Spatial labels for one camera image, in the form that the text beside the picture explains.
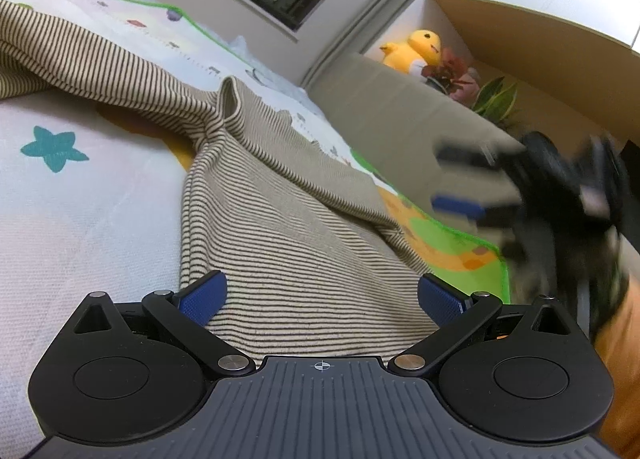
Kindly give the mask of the orange sleeved forearm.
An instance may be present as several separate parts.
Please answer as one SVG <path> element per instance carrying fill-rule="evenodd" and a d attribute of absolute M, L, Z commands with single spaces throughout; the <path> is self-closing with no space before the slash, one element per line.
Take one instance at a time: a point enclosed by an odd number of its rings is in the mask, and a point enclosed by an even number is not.
<path fill-rule="evenodd" d="M 631 280 L 624 301 L 596 338 L 597 353 L 614 382 L 614 399 L 600 438 L 622 458 L 640 455 L 639 283 Z"/>

